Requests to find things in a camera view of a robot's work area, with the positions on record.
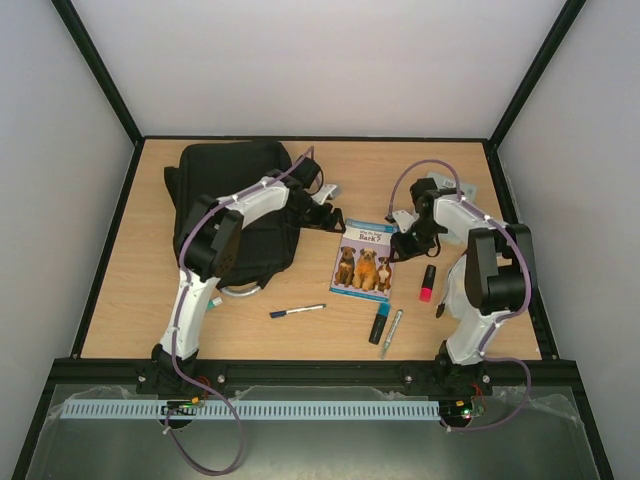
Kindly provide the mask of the dog picture book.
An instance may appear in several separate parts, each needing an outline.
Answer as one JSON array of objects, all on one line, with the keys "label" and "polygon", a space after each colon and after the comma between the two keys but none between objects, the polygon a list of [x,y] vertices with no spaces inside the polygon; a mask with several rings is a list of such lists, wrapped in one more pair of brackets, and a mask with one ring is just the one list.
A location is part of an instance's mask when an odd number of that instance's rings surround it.
[{"label": "dog picture book", "polygon": [[355,298],[389,303],[394,277],[391,225],[346,220],[329,290]]}]

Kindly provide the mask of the grey notebook with barcode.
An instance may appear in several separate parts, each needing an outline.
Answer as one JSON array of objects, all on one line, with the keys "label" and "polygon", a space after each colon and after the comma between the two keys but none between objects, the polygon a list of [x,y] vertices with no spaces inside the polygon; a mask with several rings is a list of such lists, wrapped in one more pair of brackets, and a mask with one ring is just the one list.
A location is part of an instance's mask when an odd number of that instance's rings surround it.
[{"label": "grey notebook with barcode", "polygon": [[[455,181],[451,177],[447,177],[445,175],[442,175],[433,171],[429,171],[426,174],[426,177],[431,178],[435,181],[437,189],[447,189],[447,188],[455,189]],[[462,195],[465,196],[470,203],[475,202],[476,194],[478,191],[478,188],[476,185],[462,182],[460,189],[461,189]],[[459,237],[457,237],[456,234],[453,233],[451,230],[449,230],[446,234],[440,234],[439,239],[441,242],[448,243],[451,245],[460,245],[462,243],[462,240]]]}]

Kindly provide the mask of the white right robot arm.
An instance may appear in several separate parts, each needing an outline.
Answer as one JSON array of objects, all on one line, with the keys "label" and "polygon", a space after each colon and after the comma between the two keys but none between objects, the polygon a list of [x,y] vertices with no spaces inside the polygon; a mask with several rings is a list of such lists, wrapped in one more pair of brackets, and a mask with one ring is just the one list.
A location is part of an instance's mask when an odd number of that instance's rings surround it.
[{"label": "white right robot arm", "polygon": [[414,211],[388,208],[386,220],[398,227],[391,237],[390,261],[403,262],[440,248],[440,237],[454,234],[465,243],[450,267],[437,314],[458,320],[440,347],[436,379],[455,392],[487,359],[486,352],[502,324],[529,307],[536,287],[530,229],[508,224],[480,210],[458,187],[439,189],[420,178],[410,188]]}]

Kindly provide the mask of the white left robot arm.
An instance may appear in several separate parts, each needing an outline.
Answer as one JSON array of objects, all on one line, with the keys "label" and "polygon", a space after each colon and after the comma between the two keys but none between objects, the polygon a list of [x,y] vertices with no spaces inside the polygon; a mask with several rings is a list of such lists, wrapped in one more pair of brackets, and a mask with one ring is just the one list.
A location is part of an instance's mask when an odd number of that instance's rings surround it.
[{"label": "white left robot arm", "polygon": [[199,352],[213,292],[247,283],[262,289],[292,263],[300,229],[345,232],[332,196],[309,191],[320,173],[305,155],[230,195],[195,199],[174,238],[179,287],[167,328],[152,350],[153,362],[165,370],[188,370]]}]

